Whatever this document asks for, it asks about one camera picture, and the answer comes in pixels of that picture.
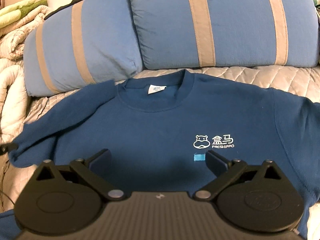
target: hippo logo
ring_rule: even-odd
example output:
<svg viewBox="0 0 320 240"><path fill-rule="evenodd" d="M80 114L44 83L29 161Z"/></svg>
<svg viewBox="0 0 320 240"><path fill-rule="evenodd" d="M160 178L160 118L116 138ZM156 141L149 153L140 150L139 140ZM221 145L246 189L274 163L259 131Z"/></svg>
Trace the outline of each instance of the hippo logo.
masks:
<svg viewBox="0 0 320 240"><path fill-rule="evenodd" d="M193 143L193 146L197 149L204 149L210 146L207 135L196 135L196 141Z"/></svg>

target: tan fabric strip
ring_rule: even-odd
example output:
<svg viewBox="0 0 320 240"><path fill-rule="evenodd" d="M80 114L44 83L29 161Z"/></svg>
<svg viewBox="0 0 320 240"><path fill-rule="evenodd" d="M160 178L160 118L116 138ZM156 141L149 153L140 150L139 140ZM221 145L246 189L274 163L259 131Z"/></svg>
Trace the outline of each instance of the tan fabric strip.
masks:
<svg viewBox="0 0 320 240"><path fill-rule="evenodd" d="M288 60L288 29L282 0L269 0L276 29L275 65L285 65Z"/></svg>
<svg viewBox="0 0 320 240"><path fill-rule="evenodd" d="M207 0L189 0L200 67L216 65L211 19Z"/></svg>
<svg viewBox="0 0 320 240"><path fill-rule="evenodd" d="M42 78L44 80L45 85L47 88L54 94L59 94L61 91L59 91L55 85L52 83L47 65L44 59L44 51L43 51L43 44L42 44L42 28L43 24L40 24L36 30L36 51L38 56L38 62L40 71L42 74Z"/></svg>
<svg viewBox="0 0 320 240"><path fill-rule="evenodd" d="M82 41L82 26L81 26L81 11L83 0L72 6L71 11L71 35L72 35L72 45L73 53L75 55L76 64L78 71L87 83L95 83L87 66L87 62L84 57L84 47Z"/></svg>

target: blue pillow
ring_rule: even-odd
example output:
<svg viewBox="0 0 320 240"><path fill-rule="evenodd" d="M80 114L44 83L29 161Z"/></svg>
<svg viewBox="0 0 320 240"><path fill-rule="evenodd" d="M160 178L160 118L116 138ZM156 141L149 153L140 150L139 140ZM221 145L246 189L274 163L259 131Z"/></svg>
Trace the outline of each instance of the blue pillow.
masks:
<svg viewBox="0 0 320 240"><path fill-rule="evenodd" d="M131 5L148 69L318 62L313 0L131 0Z"/></svg>
<svg viewBox="0 0 320 240"><path fill-rule="evenodd" d="M83 0L48 18L24 48L30 96L51 96L142 71L130 0Z"/></svg>

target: quilted bedspread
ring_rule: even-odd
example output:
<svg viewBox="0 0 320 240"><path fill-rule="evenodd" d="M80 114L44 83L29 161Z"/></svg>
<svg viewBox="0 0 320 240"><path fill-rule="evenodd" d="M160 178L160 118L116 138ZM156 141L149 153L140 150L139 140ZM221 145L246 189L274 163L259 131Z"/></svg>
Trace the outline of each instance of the quilted bedspread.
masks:
<svg viewBox="0 0 320 240"><path fill-rule="evenodd" d="M134 78L143 78L150 76L160 76L178 71L175 70L144 70ZM221 77L237 82L257 85L262 88L273 87L292 94L304 96L313 102L320 102L320 66L314 68L295 68L288 66L262 66L255 68L245 67L224 67L224 68L202 68L188 69L190 72L204 73L207 75ZM70 91L58 94L49 98L37 98L31 102L31 108L26 119L21 122L30 123L39 119L47 113L56 103L68 95L76 92ZM12 130L12 137L19 134L18 130ZM36 166L19 169L10 165L6 155L0 157L0 189L7 193L15 201L23 189L24 185L32 175ZM0 209L6 211L12 209L12 203L5 195L0 195ZM308 221L308 239L320 239L320 203L310 208L310 218Z"/></svg>

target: light blue patch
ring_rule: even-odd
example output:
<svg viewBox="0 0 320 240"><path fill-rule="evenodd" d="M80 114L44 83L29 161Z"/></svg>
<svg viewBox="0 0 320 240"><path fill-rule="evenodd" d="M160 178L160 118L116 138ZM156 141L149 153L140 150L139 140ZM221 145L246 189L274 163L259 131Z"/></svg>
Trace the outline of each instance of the light blue patch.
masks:
<svg viewBox="0 0 320 240"><path fill-rule="evenodd" d="M205 161L205 154L197 154L193 156L194 161Z"/></svg>

